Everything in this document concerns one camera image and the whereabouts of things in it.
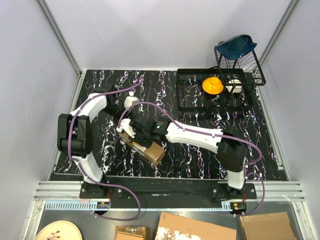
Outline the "brown cardboard express box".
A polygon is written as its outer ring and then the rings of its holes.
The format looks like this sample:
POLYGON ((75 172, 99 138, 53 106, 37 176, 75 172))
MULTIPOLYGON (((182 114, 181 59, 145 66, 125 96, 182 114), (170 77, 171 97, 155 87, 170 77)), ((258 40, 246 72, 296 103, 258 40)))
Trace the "brown cardboard express box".
POLYGON ((139 145, 138 143, 130 142, 130 136, 126 132, 120 133, 119 136, 125 144, 138 152, 151 164, 158 165, 165 156, 164 148, 155 142, 153 142, 149 148, 146 148, 139 145))

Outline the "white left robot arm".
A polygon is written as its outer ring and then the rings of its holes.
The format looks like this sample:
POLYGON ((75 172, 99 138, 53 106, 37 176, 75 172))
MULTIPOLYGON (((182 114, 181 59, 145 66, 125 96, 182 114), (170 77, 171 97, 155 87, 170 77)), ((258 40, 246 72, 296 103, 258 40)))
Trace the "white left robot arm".
POLYGON ((104 174, 93 154, 91 123, 100 112, 119 119, 124 110, 124 105, 118 103, 116 91, 94 92, 77 109, 58 117, 57 148, 76 164, 84 181, 92 184, 90 192, 97 198, 103 198, 108 193, 108 186, 102 182, 104 174))

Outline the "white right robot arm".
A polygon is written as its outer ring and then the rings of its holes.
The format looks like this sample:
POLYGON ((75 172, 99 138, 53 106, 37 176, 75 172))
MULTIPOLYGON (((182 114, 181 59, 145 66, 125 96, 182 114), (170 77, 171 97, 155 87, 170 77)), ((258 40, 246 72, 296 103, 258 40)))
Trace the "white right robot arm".
POLYGON ((228 195, 236 199, 244 194, 244 159, 248 146, 235 139, 235 129, 209 129, 169 119, 155 121, 145 117, 131 119, 129 126, 134 132, 134 139, 146 148, 152 142, 167 142, 192 145, 213 152, 227 171, 228 195))

